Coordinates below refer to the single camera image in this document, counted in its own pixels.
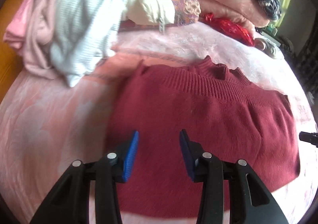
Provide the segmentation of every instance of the pink fleece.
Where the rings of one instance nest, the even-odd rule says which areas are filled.
[[[25,41],[26,28],[31,16],[30,5],[34,0],[24,0],[19,10],[14,15],[12,21],[7,26],[4,33],[3,41],[7,42],[9,46],[20,56],[23,56],[23,43]]]

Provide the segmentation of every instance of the white cloth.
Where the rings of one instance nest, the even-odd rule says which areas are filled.
[[[130,19],[138,25],[173,24],[175,7],[172,0],[128,0],[123,20]]]
[[[111,57],[128,0],[57,0],[51,63],[70,87],[90,74],[103,57]]]

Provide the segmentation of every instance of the knit sweater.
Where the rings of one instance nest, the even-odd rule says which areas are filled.
[[[140,65],[108,127],[107,149],[133,130],[140,134],[132,176],[117,186],[122,211],[162,218],[198,215],[202,185],[187,177],[182,129],[221,160],[245,159],[271,192],[299,174],[295,124],[285,96],[209,57],[192,67]]]

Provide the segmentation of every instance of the zipper pull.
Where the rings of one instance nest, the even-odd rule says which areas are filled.
[[[164,35],[164,31],[165,31],[164,19],[160,17],[159,18],[159,32]]]

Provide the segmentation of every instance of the blue gripper pad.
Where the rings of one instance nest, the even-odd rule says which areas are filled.
[[[190,140],[187,133],[182,130],[179,136],[180,148],[182,151],[183,161],[185,163],[185,168],[187,169],[188,176],[194,181],[194,169],[195,169],[195,161],[192,158],[189,144]]]
[[[122,179],[124,182],[127,182],[130,178],[131,171],[133,169],[136,153],[137,153],[137,147],[138,147],[138,141],[139,141],[139,133],[135,131],[133,133],[133,137],[130,142],[130,146],[127,150],[127,154],[124,160],[124,171],[122,174]]]

